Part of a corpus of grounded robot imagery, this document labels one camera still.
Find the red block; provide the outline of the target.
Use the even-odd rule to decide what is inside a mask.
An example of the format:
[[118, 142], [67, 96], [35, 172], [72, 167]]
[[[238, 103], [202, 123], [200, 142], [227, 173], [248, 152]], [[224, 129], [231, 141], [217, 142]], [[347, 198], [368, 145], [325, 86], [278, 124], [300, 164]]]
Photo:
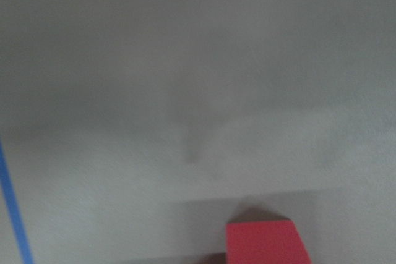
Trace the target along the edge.
[[226, 225], [228, 263], [311, 263], [291, 220], [229, 223]]

